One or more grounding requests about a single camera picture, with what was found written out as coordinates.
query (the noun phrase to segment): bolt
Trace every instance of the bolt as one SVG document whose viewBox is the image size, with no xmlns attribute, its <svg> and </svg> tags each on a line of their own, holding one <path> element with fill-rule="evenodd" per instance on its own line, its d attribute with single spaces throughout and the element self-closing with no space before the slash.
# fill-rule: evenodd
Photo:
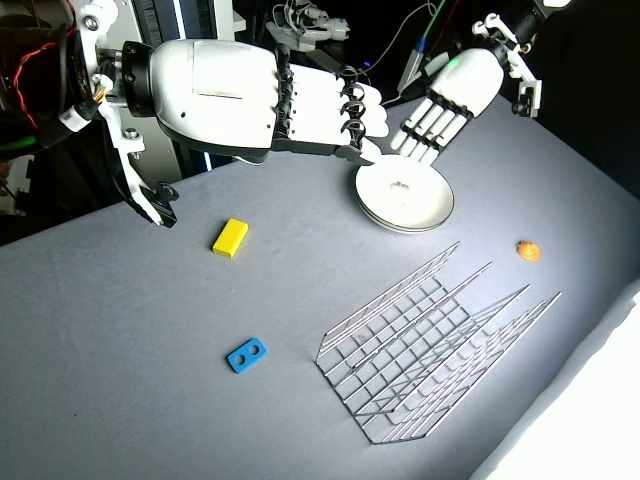
<svg viewBox="0 0 640 480">
<path fill-rule="evenodd" d="M 87 15 L 84 17 L 84 26 L 87 27 L 92 32 L 95 32 L 98 28 L 100 28 L 100 22 L 93 15 Z"/>
<path fill-rule="evenodd" d="M 124 136 L 125 136 L 125 138 L 128 138 L 129 140 L 135 140 L 136 138 L 138 138 L 140 136 L 140 134 L 138 133 L 138 131 L 135 128 L 127 128 L 124 131 Z"/>
</svg>

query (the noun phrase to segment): metal wire rack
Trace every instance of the metal wire rack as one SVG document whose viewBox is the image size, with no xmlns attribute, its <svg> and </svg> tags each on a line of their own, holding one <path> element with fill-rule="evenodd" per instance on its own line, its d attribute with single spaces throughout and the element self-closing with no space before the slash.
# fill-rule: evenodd
<svg viewBox="0 0 640 480">
<path fill-rule="evenodd" d="M 526 286 L 470 315 L 434 277 L 456 243 L 329 330 L 316 364 L 372 443 L 431 433 L 558 299 L 508 322 L 496 320 Z"/>
</svg>

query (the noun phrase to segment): yellow block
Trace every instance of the yellow block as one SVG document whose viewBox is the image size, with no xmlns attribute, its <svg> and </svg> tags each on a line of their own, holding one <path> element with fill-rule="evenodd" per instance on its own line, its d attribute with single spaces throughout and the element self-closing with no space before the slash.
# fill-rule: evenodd
<svg viewBox="0 0 640 480">
<path fill-rule="evenodd" d="M 248 231 L 248 223 L 230 218 L 216 243 L 213 244 L 213 251 L 225 257 L 233 258 Z"/>
</svg>

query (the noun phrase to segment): white plate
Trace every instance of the white plate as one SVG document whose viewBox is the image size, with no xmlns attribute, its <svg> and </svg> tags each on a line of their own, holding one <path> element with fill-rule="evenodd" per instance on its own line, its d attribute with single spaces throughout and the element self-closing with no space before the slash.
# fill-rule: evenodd
<svg viewBox="0 0 640 480">
<path fill-rule="evenodd" d="M 442 224 L 453 210 L 453 191 L 435 169 L 401 155 L 384 155 L 356 174 L 365 213 L 385 228 L 419 233 Z"/>
</svg>

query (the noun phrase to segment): gray table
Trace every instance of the gray table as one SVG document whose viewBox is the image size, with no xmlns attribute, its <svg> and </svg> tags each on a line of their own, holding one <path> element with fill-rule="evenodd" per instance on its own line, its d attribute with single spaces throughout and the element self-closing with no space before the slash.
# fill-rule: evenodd
<svg viewBox="0 0 640 480">
<path fill-rule="evenodd" d="M 117 205 L 2 248 L 0 478 L 467 477 L 640 273 L 640 204 L 503 100 L 436 166 L 456 208 L 420 236 L 368 220 L 344 161 L 281 153 L 181 182 L 172 230 Z M 251 225 L 234 260 L 210 251 L 231 216 Z M 371 446 L 320 339 L 458 240 L 443 283 L 494 262 L 468 309 L 564 296 L 431 437 Z M 253 336 L 269 354 L 236 375 L 224 357 Z"/>
</svg>

